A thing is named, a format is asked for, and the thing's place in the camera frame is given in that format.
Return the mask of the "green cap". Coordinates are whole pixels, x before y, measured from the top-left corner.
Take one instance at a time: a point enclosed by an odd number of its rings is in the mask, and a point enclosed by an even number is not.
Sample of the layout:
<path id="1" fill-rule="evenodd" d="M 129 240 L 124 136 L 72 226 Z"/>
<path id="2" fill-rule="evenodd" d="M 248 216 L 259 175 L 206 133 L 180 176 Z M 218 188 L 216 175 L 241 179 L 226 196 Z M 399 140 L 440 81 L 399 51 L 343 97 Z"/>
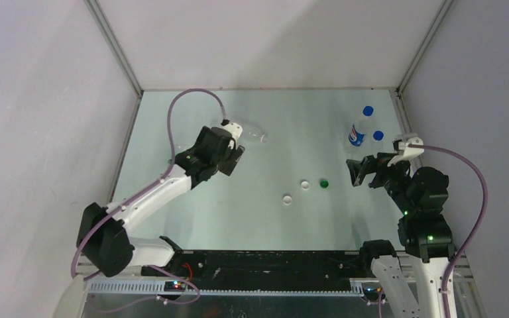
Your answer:
<path id="1" fill-rule="evenodd" d="M 322 189 L 327 189 L 329 187 L 329 182 L 327 179 L 320 179 L 319 186 Z"/>

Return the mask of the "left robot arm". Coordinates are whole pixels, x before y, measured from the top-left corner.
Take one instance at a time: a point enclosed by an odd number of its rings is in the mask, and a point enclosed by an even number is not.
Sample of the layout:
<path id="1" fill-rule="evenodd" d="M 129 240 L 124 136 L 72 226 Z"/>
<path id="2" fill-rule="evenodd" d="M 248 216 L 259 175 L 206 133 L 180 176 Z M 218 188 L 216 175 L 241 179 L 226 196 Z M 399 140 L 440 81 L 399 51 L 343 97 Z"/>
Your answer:
<path id="1" fill-rule="evenodd" d="M 245 148 L 238 141 L 243 126 L 228 122 L 203 127 L 194 145 L 176 155 L 168 173 L 121 203 L 88 205 L 76 240 L 75 259 L 85 256 L 110 278 L 133 266 L 157 266 L 167 276 L 183 267 L 178 246 L 169 238 L 137 238 L 133 233 L 153 213 L 216 173 L 230 176 Z"/>

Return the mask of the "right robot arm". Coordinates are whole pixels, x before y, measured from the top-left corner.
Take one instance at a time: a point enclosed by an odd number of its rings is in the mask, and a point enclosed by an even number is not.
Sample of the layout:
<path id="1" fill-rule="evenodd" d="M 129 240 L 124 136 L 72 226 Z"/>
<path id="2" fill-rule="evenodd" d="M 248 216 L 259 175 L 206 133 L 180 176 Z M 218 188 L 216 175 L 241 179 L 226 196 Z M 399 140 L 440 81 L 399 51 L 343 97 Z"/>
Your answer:
<path id="1" fill-rule="evenodd" d="M 455 255 L 453 235 L 441 214 L 447 201 L 449 178 L 439 170 L 411 170 L 408 161 L 393 162 L 395 155 L 379 152 L 361 161 L 348 159 L 351 183 L 360 186 L 367 175 L 368 186 L 385 189 L 402 212 L 398 238 L 409 256 L 418 295 L 406 281 L 400 259 L 387 240 L 365 241 L 359 249 L 359 268 L 381 285 L 378 304 L 386 300 L 395 317 L 442 317 L 442 283 L 446 266 Z"/>

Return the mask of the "blue cap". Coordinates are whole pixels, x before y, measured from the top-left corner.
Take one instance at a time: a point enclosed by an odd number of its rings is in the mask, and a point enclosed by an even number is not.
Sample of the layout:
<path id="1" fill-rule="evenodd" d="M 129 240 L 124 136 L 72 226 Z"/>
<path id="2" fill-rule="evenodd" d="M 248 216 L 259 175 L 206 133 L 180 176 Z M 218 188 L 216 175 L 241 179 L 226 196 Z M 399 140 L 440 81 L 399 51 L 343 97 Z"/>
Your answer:
<path id="1" fill-rule="evenodd" d="M 384 138 L 384 133 L 382 131 L 374 131 L 372 134 L 372 139 L 375 142 L 380 142 Z"/>
<path id="2" fill-rule="evenodd" d="M 367 105 L 363 108 L 363 115 L 366 117 L 371 117 L 374 113 L 374 107 Z"/>

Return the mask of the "Pepsi label clear bottle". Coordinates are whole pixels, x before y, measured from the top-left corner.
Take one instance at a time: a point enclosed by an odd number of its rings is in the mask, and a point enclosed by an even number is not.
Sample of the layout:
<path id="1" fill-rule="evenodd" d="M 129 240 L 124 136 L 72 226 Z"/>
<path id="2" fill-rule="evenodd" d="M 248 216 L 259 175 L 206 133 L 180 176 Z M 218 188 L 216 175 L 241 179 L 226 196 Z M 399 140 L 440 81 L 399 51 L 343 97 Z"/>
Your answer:
<path id="1" fill-rule="evenodd" d="M 358 151 L 362 144 L 365 136 L 368 134 L 372 123 L 372 116 L 366 117 L 363 115 L 363 108 L 354 119 L 351 124 L 347 127 L 346 132 L 346 145 L 349 153 Z"/>

